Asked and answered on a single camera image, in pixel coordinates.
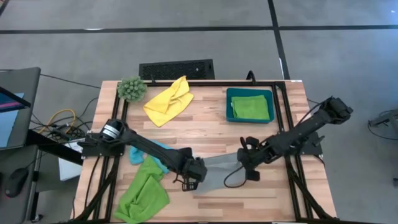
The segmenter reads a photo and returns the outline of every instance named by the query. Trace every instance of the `blue plastic bin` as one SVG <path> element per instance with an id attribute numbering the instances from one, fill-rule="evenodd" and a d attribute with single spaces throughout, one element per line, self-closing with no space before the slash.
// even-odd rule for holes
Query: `blue plastic bin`
<path id="1" fill-rule="evenodd" d="M 231 105 L 233 96 L 259 96 L 264 95 L 267 100 L 269 119 L 241 119 L 234 118 L 233 108 Z M 242 88 L 228 88 L 226 90 L 226 120 L 230 122 L 246 122 L 246 123 L 270 123 L 274 120 L 274 102 L 272 100 L 272 92 L 269 90 L 253 90 Z"/>

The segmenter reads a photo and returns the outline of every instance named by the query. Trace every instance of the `green cloth in tray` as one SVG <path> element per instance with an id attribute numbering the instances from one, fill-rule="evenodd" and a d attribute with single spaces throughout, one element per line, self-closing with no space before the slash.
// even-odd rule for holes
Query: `green cloth in tray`
<path id="1" fill-rule="evenodd" d="M 269 119 L 268 104 L 264 95 L 233 96 L 231 100 L 234 118 Z"/>

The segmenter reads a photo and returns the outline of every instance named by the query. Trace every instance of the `gray cloth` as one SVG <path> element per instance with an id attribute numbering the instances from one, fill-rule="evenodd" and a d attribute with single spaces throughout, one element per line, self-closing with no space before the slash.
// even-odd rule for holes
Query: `gray cloth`
<path id="1" fill-rule="evenodd" d="M 199 183 L 198 188 L 193 191 L 194 195 L 202 195 L 211 190 L 221 189 L 224 186 L 225 177 L 241 167 L 236 158 L 236 153 L 216 156 L 204 159 L 207 168 L 205 181 Z M 228 177 L 226 184 L 230 186 L 239 185 L 246 177 L 245 169 L 241 169 Z"/>

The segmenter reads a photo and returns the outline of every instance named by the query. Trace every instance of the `black floor stripe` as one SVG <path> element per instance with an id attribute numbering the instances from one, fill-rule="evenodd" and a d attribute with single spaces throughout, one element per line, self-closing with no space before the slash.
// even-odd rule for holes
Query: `black floor stripe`
<path id="1" fill-rule="evenodd" d="M 139 32 L 259 31 L 259 30 L 273 30 L 273 29 L 274 28 L 271 26 L 39 29 L 39 30 L 0 30 L 0 34 L 104 34 L 104 33 L 139 33 Z"/>
<path id="2" fill-rule="evenodd" d="M 282 43 L 282 37 L 280 36 L 280 32 L 278 29 L 278 20 L 276 17 L 276 11 L 275 11 L 275 6 L 273 0 L 268 0 L 268 5 L 269 5 L 269 11 L 271 13 L 271 19 L 272 19 L 272 26 L 275 28 L 274 29 L 274 34 L 275 34 L 275 41 L 276 41 L 276 47 L 278 49 L 278 56 L 280 58 L 280 63 L 282 64 L 282 73 L 284 76 L 284 79 L 290 80 L 290 74 L 289 74 L 289 69 L 287 68 L 287 61 L 286 61 L 286 56 L 285 56 L 285 51 L 284 51 L 284 45 Z"/>
<path id="3" fill-rule="evenodd" d="M 357 25 L 357 26 L 280 26 L 279 30 L 383 30 L 398 29 L 398 25 Z"/>

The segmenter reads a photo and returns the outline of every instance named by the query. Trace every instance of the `computer mouse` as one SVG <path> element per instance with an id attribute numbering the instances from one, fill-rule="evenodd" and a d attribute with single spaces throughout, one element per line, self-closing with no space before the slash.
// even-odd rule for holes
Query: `computer mouse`
<path id="1" fill-rule="evenodd" d="M 28 174 L 28 169 L 19 168 L 16 169 L 7 180 L 5 180 L 6 184 L 4 190 L 7 197 L 13 198 L 20 194 Z"/>

